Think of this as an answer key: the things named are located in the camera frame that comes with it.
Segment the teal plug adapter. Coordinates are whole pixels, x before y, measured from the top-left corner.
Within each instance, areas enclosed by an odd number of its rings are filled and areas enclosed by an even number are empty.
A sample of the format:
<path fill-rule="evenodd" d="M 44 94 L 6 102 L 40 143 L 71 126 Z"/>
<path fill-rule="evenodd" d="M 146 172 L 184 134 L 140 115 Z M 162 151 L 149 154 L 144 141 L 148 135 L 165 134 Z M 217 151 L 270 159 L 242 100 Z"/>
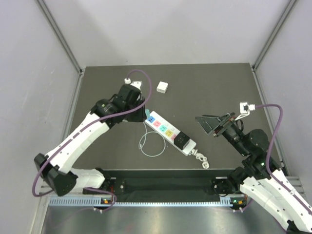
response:
<path fill-rule="evenodd" d="M 149 109 L 146 109 L 146 110 L 145 110 L 145 114 L 146 114 L 146 117 L 149 118 L 149 117 L 150 117 L 150 110 L 149 110 Z"/>

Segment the white multicolour power strip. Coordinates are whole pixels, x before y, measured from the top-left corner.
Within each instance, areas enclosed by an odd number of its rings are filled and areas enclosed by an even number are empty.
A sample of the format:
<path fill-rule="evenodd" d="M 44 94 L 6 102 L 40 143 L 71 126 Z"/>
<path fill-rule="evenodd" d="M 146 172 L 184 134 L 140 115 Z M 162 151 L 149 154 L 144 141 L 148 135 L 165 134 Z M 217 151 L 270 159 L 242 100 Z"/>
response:
<path fill-rule="evenodd" d="M 145 120 L 145 123 L 155 132 L 159 133 L 164 139 L 178 149 L 185 156 L 192 154 L 192 150 L 195 149 L 196 143 L 190 138 L 189 144 L 185 147 L 184 150 L 180 150 L 174 145 L 174 138 L 182 132 L 177 127 L 172 125 L 169 121 L 160 116 L 157 112 L 150 112 L 150 117 Z"/>

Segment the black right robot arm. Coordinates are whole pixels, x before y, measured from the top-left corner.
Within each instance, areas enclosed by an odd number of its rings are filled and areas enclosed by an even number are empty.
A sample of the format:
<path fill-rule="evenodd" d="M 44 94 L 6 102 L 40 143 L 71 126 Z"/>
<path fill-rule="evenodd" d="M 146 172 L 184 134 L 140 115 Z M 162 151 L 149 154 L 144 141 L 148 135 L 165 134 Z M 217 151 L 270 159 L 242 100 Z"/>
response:
<path fill-rule="evenodd" d="M 224 137 L 243 157 L 242 166 L 226 179 L 214 179 L 218 195 L 244 194 L 264 208 L 288 234 L 312 232 L 312 207 L 288 181 L 278 163 L 267 156 L 269 139 L 261 129 L 244 133 L 233 113 L 195 118 L 206 134 Z"/>

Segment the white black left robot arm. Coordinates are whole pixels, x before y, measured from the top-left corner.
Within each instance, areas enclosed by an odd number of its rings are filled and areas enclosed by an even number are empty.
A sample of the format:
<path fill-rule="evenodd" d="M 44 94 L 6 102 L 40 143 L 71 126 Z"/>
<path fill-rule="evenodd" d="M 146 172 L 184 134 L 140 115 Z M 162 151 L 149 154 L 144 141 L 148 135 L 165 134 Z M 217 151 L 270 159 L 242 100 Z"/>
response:
<path fill-rule="evenodd" d="M 122 85 L 110 99 L 97 101 L 82 123 L 59 146 L 35 156 L 39 176 L 58 196 L 89 187 L 102 194 L 109 191 L 111 182 L 101 169 L 75 169 L 73 165 L 97 138 L 116 124 L 146 120 L 141 86 L 140 81 L 132 81 Z"/>

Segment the black power plug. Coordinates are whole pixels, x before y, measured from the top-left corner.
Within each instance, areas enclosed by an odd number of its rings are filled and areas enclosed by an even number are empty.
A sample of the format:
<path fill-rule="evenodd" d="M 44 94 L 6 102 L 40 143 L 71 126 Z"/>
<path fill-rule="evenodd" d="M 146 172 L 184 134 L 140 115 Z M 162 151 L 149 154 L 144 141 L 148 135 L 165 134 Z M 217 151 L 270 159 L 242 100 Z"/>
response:
<path fill-rule="evenodd" d="M 180 150 L 184 150 L 189 144 L 190 137 L 184 132 L 179 132 L 179 134 L 174 138 L 174 145 Z"/>

